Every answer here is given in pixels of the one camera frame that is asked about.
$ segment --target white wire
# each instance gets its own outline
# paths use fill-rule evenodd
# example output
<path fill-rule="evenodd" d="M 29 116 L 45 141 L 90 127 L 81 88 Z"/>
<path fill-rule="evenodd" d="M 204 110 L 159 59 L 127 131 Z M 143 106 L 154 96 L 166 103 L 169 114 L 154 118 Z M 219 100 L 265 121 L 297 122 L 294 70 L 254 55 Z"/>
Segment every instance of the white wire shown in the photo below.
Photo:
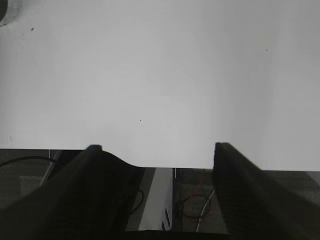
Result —
<path fill-rule="evenodd" d="M 215 189 L 212 190 L 210 196 L 208 197 L 207 201 L 205 202 L 205 204 L 202 207 L 202 210 L 201 210 L 201 213 L 200 213 L 200 217 L 199 217 L 199 221 L 198 221 L 198 223 L 196 225 L 196 230 L 195 230 L 196 233 L 198 232 L 199 227 L 200 227 L 200 223 L 201 223 L 201 219 L 202 219 L 201 216 L 204 214 L 204 212 L 205 212 L 205 210 L 207 208 L 207 205 L 210 203 L 210 201 L 212 199 L 212 196 L 215 194 L 215 191 L 216 191 Z"/>

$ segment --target white surface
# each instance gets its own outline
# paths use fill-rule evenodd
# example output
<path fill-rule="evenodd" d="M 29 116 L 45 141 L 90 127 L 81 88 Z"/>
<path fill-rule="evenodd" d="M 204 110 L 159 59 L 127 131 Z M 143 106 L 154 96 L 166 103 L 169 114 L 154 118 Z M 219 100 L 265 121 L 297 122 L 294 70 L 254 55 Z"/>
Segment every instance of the white surface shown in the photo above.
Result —
<path fill-rule="evenodd" d="M 150 191 L 147 196 L 143 214 L 141 217 L 139 231 L 165 230 L 172 228 L 173 212 L 173 169 L 157 167 L 154 172 Z M 170 226 L 166 217 L 166 209 L 170 220 Z"/>
<path fill-rule="evenodd" d="M 100 144 L 137 166 L 212 168 L 230 142 L 266 170 L 320 171 L 319 10 L 25 0 L 0 29 L 0 148 Z"/>

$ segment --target wire bundle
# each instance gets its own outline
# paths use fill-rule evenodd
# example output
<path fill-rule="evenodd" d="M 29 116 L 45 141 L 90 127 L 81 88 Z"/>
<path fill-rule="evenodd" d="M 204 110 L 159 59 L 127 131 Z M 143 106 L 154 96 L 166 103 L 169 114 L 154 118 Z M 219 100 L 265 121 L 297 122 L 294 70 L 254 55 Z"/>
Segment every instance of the wire bundle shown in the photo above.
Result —
<path fill-rule="evenodd" d="M 215 194 L 215 189 L 213 188 L 213 190 L 211 191 L 209 197 L 203 195 L 203 194 L 198 194 L 197 192 L 199 191 L 201 185 L 202 185 L 202 182 L 204 180 L 204 176 L 205 176 L 205 170 L 203 170 L 202 172 L 202 176 L 201 176 L 201 179 L 200 179 L 200 182 L 197 186 L 197 188 L 188 196 L 186 197 L 182 202 L 181 202 L 181 212 L 182 212 L 182 215 L 183 217 L 189 221 L 189 222 L 192 222 L 192 223 L 195 223 L 196 224 L 196 230 L 195 232 L 198 232 L 199 230 L 199 227 L 200 227 L 200 223 L 203 223 L 204 221 L 206 221 L 208 218 L 206 218 L 206 216 L 211 212 L 212 210 L 212 198 L 213 198 L 213 195 Z M 202 206 L 202 209 L 201 209 L 201 212 L 199 215 L 197 216 L 191 216 L 191 215 L 188 215 L 188 214 L 185 214 L 184 213 L 184 203 L 189 201 L 191 198 L 193 197 L 202 197 L 202 198 L 205 198 L 206 201 L 204 203 L 204 205 Z"/>

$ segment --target red wire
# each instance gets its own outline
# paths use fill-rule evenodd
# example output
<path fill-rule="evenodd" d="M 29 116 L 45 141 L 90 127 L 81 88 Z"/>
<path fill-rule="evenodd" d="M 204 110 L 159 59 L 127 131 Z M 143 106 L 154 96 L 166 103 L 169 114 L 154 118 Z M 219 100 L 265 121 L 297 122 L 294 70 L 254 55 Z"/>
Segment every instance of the red wire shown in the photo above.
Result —
<path fill-rule="evenodd" d="M 201 184 L 203 182 L 205 178 L 205 170 L 203 169 L 203 172 L 202 172 L 202 176 L 201 176 L 201 179 L 200 179 L 200 182 L 198 184 L 198 186 L 196 187 L 196 189 L 193 191 L 193 193 L 190 194 L 190 196 L 188 196 L 186 199 L 183 200 L 183 202 L 185 203 L 186 201 L 189 201 L 200 189 L 201 187 Z"/>
<path fill-rule="evenodd" d="M 211 203 L 212 203 L 213 200 L 214 200 L 214 195 L 215 195 L 215 193 L 213 194 L 213 196 L 212 196 L 212 198 L 211 198 Z M 202 218 L 202 219 L 200 220 L 200 223 L 205 223 L 206 221 L 208 221 L 211 212 L 212 212 L 212 207 L 210 207 L 210 210 L 209 210 L 209 212 L 208 212 L 208 215 L 207 215 L 205 218 Z M 186 217 L 186 216 L 183 216 L 183 218 L 184 218 L 185 220 L 187 220 L 188 222 L 193 223 L 193 224 L 198 224 L 198 222 L 199 222 L 199 220 L 193 220 L 193 219 L 190 219 L 190 218 L 188 218 L 188 217 Z"/>

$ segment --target white panel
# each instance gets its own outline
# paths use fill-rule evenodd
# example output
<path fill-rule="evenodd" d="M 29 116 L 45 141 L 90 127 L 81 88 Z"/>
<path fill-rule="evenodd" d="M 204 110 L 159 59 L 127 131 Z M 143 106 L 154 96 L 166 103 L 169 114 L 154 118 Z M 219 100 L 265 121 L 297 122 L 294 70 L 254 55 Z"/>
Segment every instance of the white panel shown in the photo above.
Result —
<path fill-rule="evenodd" d="M 320 171 L 320 1 L 28 0 L 0 28 L 0 148 Z"/>

